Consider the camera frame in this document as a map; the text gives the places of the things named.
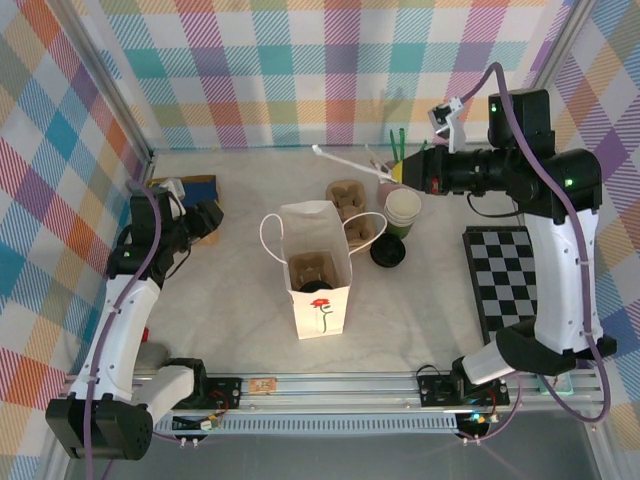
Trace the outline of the blue paper napkin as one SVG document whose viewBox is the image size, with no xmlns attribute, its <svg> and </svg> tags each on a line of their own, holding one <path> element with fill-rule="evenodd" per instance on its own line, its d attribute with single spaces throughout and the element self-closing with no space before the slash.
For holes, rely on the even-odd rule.
<svg viewBox="0 0 640 480">
<path fill-rule="evenodd" d="M 219 197 L 215 177 L 206 181 L 184 181 L 183 187 L 185 190 L 185 205 L 195 205 L 200 201 L 217 201 Z"/>
</svg>

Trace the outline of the white flower paper bag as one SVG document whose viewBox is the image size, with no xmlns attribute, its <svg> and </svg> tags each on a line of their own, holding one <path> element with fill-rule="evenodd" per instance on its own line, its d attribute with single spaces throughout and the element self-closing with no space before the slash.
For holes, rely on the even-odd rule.
<svg viewBox="0 0 640 480">
<path fill-rule="evenodd" d="M 382 227 L 375 229 L 371 239 L 379 238 L 387 228 L 387 219 L 378 212 L 364 212 L 351 217 L 378 217 Z M 264 226 L 274 218 L 279 226 L 280 251 L 274 252 L 265 244 Z M 339 335 L 343 332 L 348 299 L 353 281 L 352 257 L 344 227 L 334 204 L 329 200 L 311 200 L 283 205 L 276 213 L 266 215 L 259 226 L 259 238 L 264 250 L 283 265 L 285 288 L 293 307 L 297 335 L 300 340 Z M 332 290 L 302 293 L 291 288 L 289 260 L 292 256 L 311 252 L 331 255 L 338 277 Z"/>
</svg>

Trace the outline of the brown cardboard napkin box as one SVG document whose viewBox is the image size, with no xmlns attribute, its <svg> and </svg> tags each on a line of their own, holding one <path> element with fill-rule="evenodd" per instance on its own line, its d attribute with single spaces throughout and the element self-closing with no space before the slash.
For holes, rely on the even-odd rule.
<svg viewBox="0 0 640 480">
<path fill-rule="evenodd" d="M 220 206 L 220 194 L 219 194 L 219 186 L 218 179 L 215 174 L 210 175 L 195 175 L 195 176 L 185 176 L 185 177 L 177 177 L 186 182 L 195 182 L 195 181 L 206 181 L 215 177 L 217 181 L 217 190 L 218 190 L 218 200 L 216 201 Z M 174 201 L 171 201 L 171 209 L 175 215 L 182 214 L 184 217 L 184 221 L 186 223 L 186 227 L 190 231 L 190 236 L 193 238 L 192 242 L 196 245 L 213 245 L 218 241 L 218 232 L 217 230 L 211 234 L 201 234 L 199 232 L 200 222 L 203 218 L 207 218 L 204 212 L 199 207 L 199 202 L 195 205 L 185 205 L 184 199 L 182 201 L 178 200 L 179 205 L 176 206 Z"/>
</svg>

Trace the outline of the black white chessboard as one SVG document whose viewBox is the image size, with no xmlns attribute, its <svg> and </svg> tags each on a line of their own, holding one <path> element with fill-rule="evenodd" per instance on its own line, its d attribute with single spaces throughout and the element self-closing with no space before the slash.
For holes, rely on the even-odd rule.
<svg viewBox="0 0 640 480">
<path fill-rule="evenodd" d="M 462 234 L 483 341 L 535 316 L 534 256 L 526 228 L 468 226 Z"/>
</svg>

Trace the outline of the aluminium side rail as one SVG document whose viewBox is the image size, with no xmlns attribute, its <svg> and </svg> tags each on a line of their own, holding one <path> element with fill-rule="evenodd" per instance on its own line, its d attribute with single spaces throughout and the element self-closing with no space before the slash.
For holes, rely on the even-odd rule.
<svg viewBox="0 0 640 480">
<path fill-rule="evenodd" d="M 158 249 L 160 235 L 161 235 L 161 214 L 157 200 L 154 198 L 152 191 L 146 186 L 146 181 L 149 179 L 149 174 L 153 172 L 154 157 L 151 157 L 146 161 L 143 171 L 136 177 L 132 178 L 126 183 L 126 186 L 132 193 L 139 191 L 141 195 L 146 199 L 147 207 L 150 213 L 150 217 L 153 222 L 148 227 L 149 231 L 153 232 L 151 237 L 151 243 L 149 249 L 143 259 L 137 262 L 138 269 L 129 277 L 127 282 L 122 286 L 120 293 L 116 297 L 116 300 L 110 305 L 105 305 L 101 319 L 99 320 L 96 332 L 93 338 L 92 347 L 90 348 L 88 360 L 85 361 L 85 366 L 89 367 L 89 378 L 95 380 L 99 371 L 99 363 L 102 354 L 102 350 L 106 343 L 106 338 L 109 336 L 109 330 L 115 321 L 116 315 L 119 313 L 121 304 L 131 291 L 133 286 L 139 281 L 140 277 L 149 268 L 149 265 Z"/>
</svg>

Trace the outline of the aluminium frame post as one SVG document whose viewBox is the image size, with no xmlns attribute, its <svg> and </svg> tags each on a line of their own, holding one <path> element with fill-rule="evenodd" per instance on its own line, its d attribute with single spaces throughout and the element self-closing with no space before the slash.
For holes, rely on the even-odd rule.
<svg viewBox="0 0 640 480">
<path fill-rule="evenodd" d="M 130 108 L 130 102 L 125 97 L 124 90 L 118 86 L 115 77 L 110 73 L 101 54 L 102 50 L 111 54 L 124 84 L 129 87 L 131 100 L 139 107 L 145 120 L 152 116 L 150 105 L 144 98 L 140 84 L 100 0 L 80 0 L 80 2 L 86 8 L 86 16 L 78 12 L 74 0 L 49 0 L 49 5 L 52 9 L 56 9 L 58 19 L 64 25 L 64 29 L 98 89 L 106 96 L 117 120 L 132 141 L 136 153 L 145 159 L 147 165 L 152 165 L 153 148 Z"/>
<path fill-rule="evenodd" d="M 599 0 L 573 0 L 531 86 L 550 88 Z"/>
</svg>

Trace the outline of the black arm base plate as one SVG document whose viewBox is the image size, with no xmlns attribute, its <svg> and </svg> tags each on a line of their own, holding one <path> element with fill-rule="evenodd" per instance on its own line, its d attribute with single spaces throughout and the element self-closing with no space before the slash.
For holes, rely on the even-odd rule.
<svg viewBox="0 0 640 480">
<path fill-rule="evenodd" d="M 199 377 L 193 393 L 179 401 L 173 410 L 235 410 L 241 400 L 239 377 Z"/>
<path fill-rule="evenodd" d="M 508 406 L 508 388 L 499 380 L 473 385 L 457 372 L 435 369 L 416 373 L 422 407 Z"/>
</svg>

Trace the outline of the long aluminium base rail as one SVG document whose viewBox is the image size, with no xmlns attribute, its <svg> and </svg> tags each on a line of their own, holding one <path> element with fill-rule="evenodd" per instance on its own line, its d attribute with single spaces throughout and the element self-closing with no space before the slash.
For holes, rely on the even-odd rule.
<svg viewBox="0 0 640 480">
<path fill-rule="evenodd" d="M 421 410 L 419 389 L 412 372 L 356 373 L 221 373 L 213 377 L 241 379 L 240 405 L 232 413 L 409 413 Z M 250 393 L 251 380 L 274 378 L 275 392 Z M 542 395 L 537 377 L 520 374 L 519 411 L 560 410 L 549 395 Z M 571 372 L 573 395 L 561 397 L 575 410 L 599 409 L 604 400 L 601 381 L 589 369 Z"/>
</svg>

